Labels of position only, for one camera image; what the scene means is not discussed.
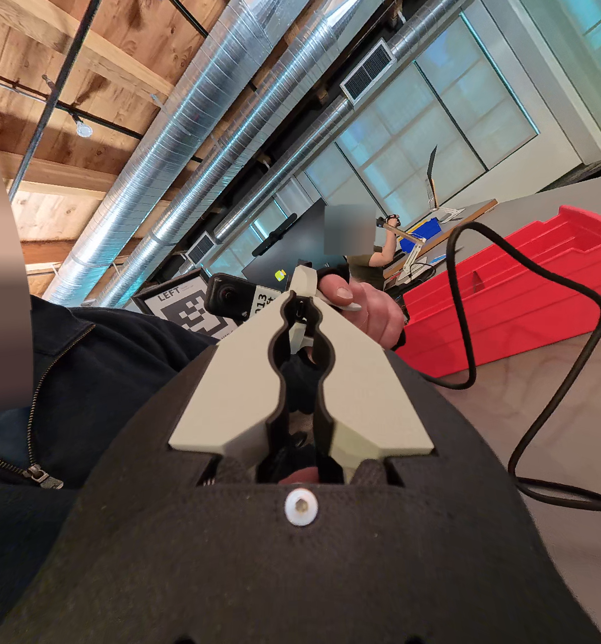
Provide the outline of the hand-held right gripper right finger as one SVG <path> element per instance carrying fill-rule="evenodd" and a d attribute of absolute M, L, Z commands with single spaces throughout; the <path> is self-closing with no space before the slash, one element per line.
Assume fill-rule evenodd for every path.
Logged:
<path fill-rule="evenodd" d="M 314 411 L 316 450 L 353 477 L 363 461 L 429 455 L 434 445 L 388 356 L 313 297 L 312 357 L 324 369 Z"/>

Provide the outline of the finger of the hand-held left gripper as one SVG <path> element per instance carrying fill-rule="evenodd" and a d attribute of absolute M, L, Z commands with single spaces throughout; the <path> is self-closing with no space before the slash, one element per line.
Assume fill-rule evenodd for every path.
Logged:
<path fill-rule="evenodd" d="M 301 349 L 313 347 L 313 337 L 306 335 L 307 325 L 302 322 L 295 322 L 289 329 L 290 354 L 295 355 Z"/>

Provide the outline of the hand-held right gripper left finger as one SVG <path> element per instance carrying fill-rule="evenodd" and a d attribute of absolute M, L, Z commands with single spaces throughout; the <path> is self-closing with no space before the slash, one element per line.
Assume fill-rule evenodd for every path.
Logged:
<path fill-rule="evenodd" d="M 296 294 L 280 295 L 215 347 L 168 444 L 257 468 L 288 436 L 289 329 Z"/>

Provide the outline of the red plastic bin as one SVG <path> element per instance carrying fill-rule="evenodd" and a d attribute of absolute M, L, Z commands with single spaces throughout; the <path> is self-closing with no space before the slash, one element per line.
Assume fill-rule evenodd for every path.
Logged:
<path fill-rule="evenodd" d="M 601 215 L 562 205 L 505 240 L 526 257 L 601 295 Z M 472 273 L 485 289 L 472 294 Z M 457 264 L 459 288 L 477 365 L 591 332 L 599 308 L 588 298 L 540 278 L 490 245 Z M 413 369 L 444 377 L 467 368 L 447 272 L 405 294 L 409 324 L 397 354 Z"/>

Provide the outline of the person's left forearm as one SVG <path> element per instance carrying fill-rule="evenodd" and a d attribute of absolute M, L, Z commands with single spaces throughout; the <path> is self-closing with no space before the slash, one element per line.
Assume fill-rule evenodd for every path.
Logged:
<path fill-rule="evenodd" d="M 290 413 L 311 415 L 314 412 L 318 383 L 323 370 L 310 357 L 309 348 L 302 348 L 280 366 L 286 384 L 286 404 Z"/>

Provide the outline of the person's left hand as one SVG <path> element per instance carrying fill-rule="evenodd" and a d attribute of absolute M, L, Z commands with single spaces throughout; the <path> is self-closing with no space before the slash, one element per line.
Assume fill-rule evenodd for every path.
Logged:
<path fill-rule="evenodd" d="M 368 283 L 347 281 L 336 274 L 320 278 L 318 289 L 334 308 L 359 305 L 359 310 L 338 312 L 384 349 L 395 348 L 405 323 L 399 305 L 391 297 Z"/>

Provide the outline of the black white marker sign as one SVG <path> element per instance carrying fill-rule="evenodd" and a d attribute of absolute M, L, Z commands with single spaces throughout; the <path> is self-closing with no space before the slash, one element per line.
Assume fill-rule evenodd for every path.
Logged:
<path fill-rule="evenodd" d="M 237 324 L 212 314 L 205 305 L 209 277 L 193 269 L 162 284 L 143 289 L 131 300 L 141 312 L 168 320 L 185 330 L 217 340 L 228 336 Z"/>

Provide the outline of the white ceiling vent grille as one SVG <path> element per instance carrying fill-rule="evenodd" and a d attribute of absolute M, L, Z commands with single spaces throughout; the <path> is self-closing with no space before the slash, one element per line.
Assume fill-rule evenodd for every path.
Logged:
<path fill-rule="evenodd" d="M 200 265 L 203 260 L 211 253 L 217 246 L 217 242 L 213 234 L 204 231 L 197 241 L 185 253 L 186 259 L 194 266 Z"/>
<path fill-rule="evenodd" d="M 378 40 L 340 84 L 352 107 L 357 107 L 396 63 L 396 56 L 387 42 L 382 38 Z"/>

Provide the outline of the black video bar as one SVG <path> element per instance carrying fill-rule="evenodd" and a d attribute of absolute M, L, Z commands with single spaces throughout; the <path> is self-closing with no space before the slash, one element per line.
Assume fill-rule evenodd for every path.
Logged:
<path fill-rule="evenodd" d="M 256 258 L 262 256 L 266 253 L 272 246 L 279 242 L 288 230 L 294 226 L 295 222 L 298 219 L 298 215 L 293 213 L 285 219 L 276 229 L 274 229 L 269 235 L 264 239 L 261 244 L 259 244 L 251 253 L 251 255 Z"/>

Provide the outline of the large black monitor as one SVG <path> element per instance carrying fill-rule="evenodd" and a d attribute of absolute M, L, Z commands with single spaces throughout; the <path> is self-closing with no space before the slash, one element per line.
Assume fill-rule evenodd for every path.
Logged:
<path fill-rule="evenodd" d="M 346 264 L 345 257 L 323 251 L 325 202 L 319 200 L 290 225 L 279 241 L 255 257 L 242 270 L 259 286 L 285 291 L 299 261 L 311 262 L 315 270 Z"/>

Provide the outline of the blue plastic bin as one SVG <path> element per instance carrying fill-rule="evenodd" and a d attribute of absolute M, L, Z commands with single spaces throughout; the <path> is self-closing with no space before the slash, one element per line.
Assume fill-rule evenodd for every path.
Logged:
<path fill-rule="evenodd" d="M 441 224 L 437 217 L 434 216 L 425 220 L 421 225 L 413 227 L 408 231 L 408 234 L 428 241 L 431 238 L 438 236 L 441 232 Z M 409 253 L 414 248 L 414 243 L 402 237 L 400 248 L 404 253 Z"/>

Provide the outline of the silver ventilation duct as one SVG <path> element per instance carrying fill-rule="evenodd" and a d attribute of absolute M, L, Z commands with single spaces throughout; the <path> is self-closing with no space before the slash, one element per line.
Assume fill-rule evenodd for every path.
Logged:
<path fill-rule="evenodd" d="M 471 1 L 425 1 L 411 16 L 404 19 L 401 28 L 386 41 L 397 59 L 393 70 L 388 72 L 355 108 L 340 88 L 334 101 L 324 108 L 305 132 L 217 225 L 213 231 L 217 245 L 225 246 L 239 235 L 276 191 L 293 178 L 298 170 L 304 169 L 336 133 L 349 124 L 355 110 L 371 100 L 391 75 L 400 70 L 402 64 L 414 61 L 470 4 Z"/>
<path fill-rule="evenodd" d="M 307 1 L 230 1 L 63 261 L 43 298 L 84 301 Z"/>
<path fill-rule="evenodd" d="M 337 60 L 382 1 L 324 1 L 240 109 L 219 142 L 99 294 L 122 307 Z"/>

